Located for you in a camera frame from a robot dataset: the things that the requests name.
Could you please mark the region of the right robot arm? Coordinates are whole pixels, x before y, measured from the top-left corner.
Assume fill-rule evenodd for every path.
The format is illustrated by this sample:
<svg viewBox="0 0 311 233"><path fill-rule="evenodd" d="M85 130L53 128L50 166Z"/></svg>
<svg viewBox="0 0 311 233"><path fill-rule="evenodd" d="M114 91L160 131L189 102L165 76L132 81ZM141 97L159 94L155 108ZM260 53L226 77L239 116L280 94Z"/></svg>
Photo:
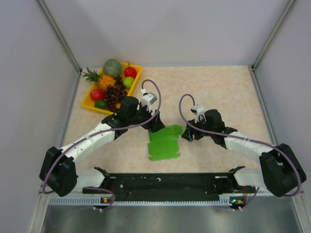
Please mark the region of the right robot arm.
<svg viewBox="0 0 311 233"><path fill-rule="evenodd" d="M290 146L275 146L248 138L237 129L227 127L216 109L206 110L201 105L194 105L191 112L195 118L186 122L182 138L191 142L210 137L216 145L239 152L260 166L258 169L241 166L231 170L233 176L226 183L230 191L254 186L265 188L276 197L293 196L300 191L306 174Z"/></svg>

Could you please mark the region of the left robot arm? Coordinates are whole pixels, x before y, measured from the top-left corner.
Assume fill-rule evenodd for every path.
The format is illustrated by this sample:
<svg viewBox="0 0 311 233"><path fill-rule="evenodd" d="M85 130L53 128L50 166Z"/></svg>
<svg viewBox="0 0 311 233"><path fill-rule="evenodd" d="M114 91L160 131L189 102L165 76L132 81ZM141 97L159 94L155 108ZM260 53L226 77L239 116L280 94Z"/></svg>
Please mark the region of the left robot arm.
<svg viewBox="0 0 311 233"><path fill-rule="evenodd" d="M89 133L62 148L48 149L39 174L43 193L48 194L46 187L60 197L84 189L106 192L110 188L110 180L103 169L77 170L77 166L131 128L142 127L152 133L163 129L165 126L160 120L159 110L152 111L156 100L161 101L161 97L153 93L143 95L140 100L126 97L115 113L104 118Z"/></svg>

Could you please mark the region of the green paper box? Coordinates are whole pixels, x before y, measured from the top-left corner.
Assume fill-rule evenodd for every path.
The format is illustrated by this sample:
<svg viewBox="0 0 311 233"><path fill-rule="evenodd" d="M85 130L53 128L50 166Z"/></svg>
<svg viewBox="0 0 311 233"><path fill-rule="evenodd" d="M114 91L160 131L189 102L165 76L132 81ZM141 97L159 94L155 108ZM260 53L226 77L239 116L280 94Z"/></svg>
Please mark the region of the green paper box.
<svg viewBox="0 0 311 233"><path fill-rule="evenodd" d="M156 133L149 132L149 160L159 161L180 157L178 139L182 132L182 126L178 124L167 126Z"/></svg>

